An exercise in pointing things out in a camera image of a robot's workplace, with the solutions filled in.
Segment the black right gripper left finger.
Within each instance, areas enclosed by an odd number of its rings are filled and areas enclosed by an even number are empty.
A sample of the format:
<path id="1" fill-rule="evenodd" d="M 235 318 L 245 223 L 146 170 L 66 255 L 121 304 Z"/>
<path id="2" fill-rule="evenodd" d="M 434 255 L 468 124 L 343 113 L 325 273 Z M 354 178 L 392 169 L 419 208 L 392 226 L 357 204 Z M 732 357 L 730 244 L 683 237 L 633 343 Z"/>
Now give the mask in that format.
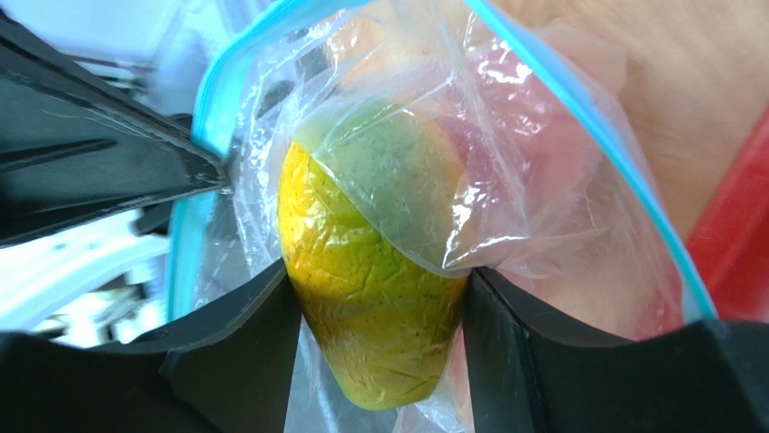
<path id="1" fill-rule="evenodd" d="M 280 432 L 301 313 L 282 262 L 128 344 L 1 335 L 4 432 Z"/>

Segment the clear zip top bag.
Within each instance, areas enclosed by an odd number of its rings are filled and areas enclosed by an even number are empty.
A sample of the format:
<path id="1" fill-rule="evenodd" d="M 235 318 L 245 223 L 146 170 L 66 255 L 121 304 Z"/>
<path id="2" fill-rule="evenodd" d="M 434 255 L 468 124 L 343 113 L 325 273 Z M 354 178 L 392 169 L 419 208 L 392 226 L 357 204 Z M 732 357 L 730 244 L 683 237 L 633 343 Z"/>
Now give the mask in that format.
<path id="1" fill-rule="evenodd" d="M 484 1 L 193 1 L 192 137 L 169 316 L 283 261 L 287 432 L 471 432 L 470 275 L 646 340 L 717 311 L 618 103 L 625 54 Z"/>

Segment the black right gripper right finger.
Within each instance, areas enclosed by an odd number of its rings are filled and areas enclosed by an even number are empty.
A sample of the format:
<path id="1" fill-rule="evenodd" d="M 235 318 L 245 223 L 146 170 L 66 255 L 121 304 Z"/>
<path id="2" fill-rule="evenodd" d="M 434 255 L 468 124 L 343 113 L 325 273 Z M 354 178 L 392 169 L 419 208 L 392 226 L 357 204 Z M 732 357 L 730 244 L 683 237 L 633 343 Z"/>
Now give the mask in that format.
<path id="1" fill-rule="evenodd" d="M 479 432 L 765 432 L 768 327 L 701 320 L 633 342 L 490 269 L 463 319 Z"/>

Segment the yellow green fake mango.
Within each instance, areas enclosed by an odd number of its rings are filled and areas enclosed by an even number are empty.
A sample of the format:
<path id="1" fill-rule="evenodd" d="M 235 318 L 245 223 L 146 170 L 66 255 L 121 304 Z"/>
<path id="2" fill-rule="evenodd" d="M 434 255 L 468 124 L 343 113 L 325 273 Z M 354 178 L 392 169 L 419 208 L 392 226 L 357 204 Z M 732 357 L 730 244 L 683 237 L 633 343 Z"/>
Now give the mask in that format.
<path id="1" fill-rule="evenodd" d="M 304 316 L 344 395 L 365 410 L 427 398 L 467 277 L 434 272 L 463 167 L 432 121 L 393 103 L 322 108 L 294 134 L 277 220 Z"/>

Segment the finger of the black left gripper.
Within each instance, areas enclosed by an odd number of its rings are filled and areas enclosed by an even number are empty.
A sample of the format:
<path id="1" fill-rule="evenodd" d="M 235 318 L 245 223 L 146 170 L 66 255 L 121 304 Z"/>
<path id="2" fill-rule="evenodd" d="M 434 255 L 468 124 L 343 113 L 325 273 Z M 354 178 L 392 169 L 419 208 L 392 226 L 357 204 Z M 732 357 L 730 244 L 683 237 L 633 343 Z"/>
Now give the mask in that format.
<path id="1" fill-rule="evenodd" d="M 1 17 L 1 243 L 221 187 L 190 130 Z"/>

